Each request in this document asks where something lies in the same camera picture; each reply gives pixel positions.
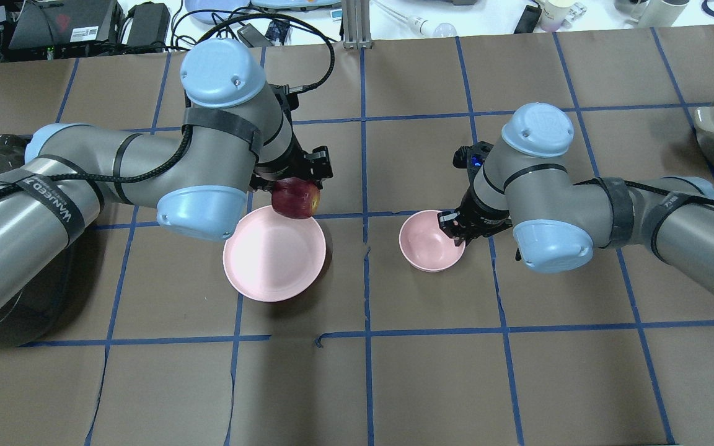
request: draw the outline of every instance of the apple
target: apple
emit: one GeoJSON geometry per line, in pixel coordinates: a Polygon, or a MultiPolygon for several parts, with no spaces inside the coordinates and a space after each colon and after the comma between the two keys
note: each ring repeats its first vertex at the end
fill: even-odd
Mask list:
{"type": "Polygon", "coordinates": [[[321,191],[313,181],[284,178],[271,190],[271,206],[283,217],[303,220],[315,214],[320,196],[321,191]]]}

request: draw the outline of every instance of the white label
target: white label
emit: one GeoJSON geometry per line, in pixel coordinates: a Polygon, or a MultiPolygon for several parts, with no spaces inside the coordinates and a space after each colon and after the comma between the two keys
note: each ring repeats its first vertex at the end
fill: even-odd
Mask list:
{"type": "Polygon", "coordinates": [[[95,40],[99,36],[97,26],[87,26],[87,28],[73,28],[71,42],[84,42],[85,40],[95,40]]]}

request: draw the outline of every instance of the light blue joint cap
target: light blue joint cap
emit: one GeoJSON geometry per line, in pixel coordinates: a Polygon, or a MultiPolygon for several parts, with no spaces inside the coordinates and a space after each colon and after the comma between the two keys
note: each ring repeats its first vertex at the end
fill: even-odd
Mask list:
{"type": "Polygon", "coordinates": [[[37,158],[37,155],[40,155],[40,150],[43,149],[43,145],[46,144],[46,141],[48,141],[48,138],[51,138],[59,130],[62,129],[67,129],[68,127],[74,127],[76,125],[88,125],[92,126],[90,124],[82,124],[81,122],[76,122],[74,124],[49,124],[45,125],[44,127],[40,127],[40,129],[35,132],[34,135],[32,135],[32,140],[29,141],[29,144],[26,144],[26,151],[24,152],[24,164],[27,164],[29,161],[34,160],[34,158],[37,158]]]}
{"type": "Polygon", "coordinates": [[[266,73],[238,40],[209,39],[183,59],[181,84],[191,102],[223,109],[255,98],[266,85],[266,73]]]}
{"type": "Polygon", "coordinates": [[[514,240],[525,265],[536,272],[573,270],[593,256],[591,236],[566,221],[523,221],[514,226],[514,240]]]}
{"type": "Polygon", "coordinates": [[[712,183],[710,181],[706,181],[704,178],[699,177],[699,176],[682,176],[682,175],[669,175],[663,178],[680,178],[680,180],[685,180],[688,183],[694,185],[697,187],[698,190],[702,192],[702,194],[714,200],[714,186],[712,186],[712,183]]]}
{"type": "Polygon", "coordinates": [[[514,112],[501,135],[518,152],[537,158],[554,158],[569,150],[575,127],[558,107],[533,102],[514,112]]]}
{"type": "Polygon", "coordinates": [[[223,241],[233,235],[246,204],[247,193],[235,187],[184,187],[159,200],[156,221],[182,236],[223,241]]]}

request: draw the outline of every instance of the brown tiled surface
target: brown tiled surface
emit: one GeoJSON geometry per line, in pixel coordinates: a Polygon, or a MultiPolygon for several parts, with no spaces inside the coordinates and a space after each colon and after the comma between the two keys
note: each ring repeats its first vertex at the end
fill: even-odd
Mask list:
{"type": "MultiPolygon", "coordinates": [[[[573,181],[594,164],[714,180],[683,109],[714,99],[714,26],[557,37],[337,48],[331,80],[294,112],[301,144],[332,153],[328,256],[287,302],[238,296],[221,243],[107,207],[77,243],[59,325],[40,347],[0,350],[0,444],[82,445],[90,426],[92,444],[221,444],[230,424],[234,446],[714,444],[714,297],[644,248],[597,249],[553,276],[514,260],[510,231],[436,274],[400,254],[407,215],[459,205],[454,150],[473,132],[495,142],[526,102],[567,110],[573,181]]],[[[277,84],[326,68],[323,46],[252,54],[277,84]]],[[[176,138],[181,60],[80,59],[70,90],[72,60],[0,65],[0,133],[54,122],[69,91],[61,121],[147,131],[158,105],[159,135],[176,138]]]]}

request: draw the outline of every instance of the pink bowl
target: pink bowl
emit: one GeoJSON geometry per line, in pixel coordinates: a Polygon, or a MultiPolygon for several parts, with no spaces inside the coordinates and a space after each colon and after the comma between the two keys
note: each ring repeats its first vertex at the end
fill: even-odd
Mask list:
{"type": "Polygon", "coordinates": [[[420,271],[448,269],[462,258],[464,243],[454,241],[439,229],[439,211],[420,211],[404,222],[399,232],[399,246],[406,260],[420,271]]]}
{"type": "Polygon", "coordinates": [[[321,272],[327,245],[312,218],[283,217],[271,206],[250,212],[224,244],[227,280],[250,299],[278,302],[306,290],[321,272]]]}

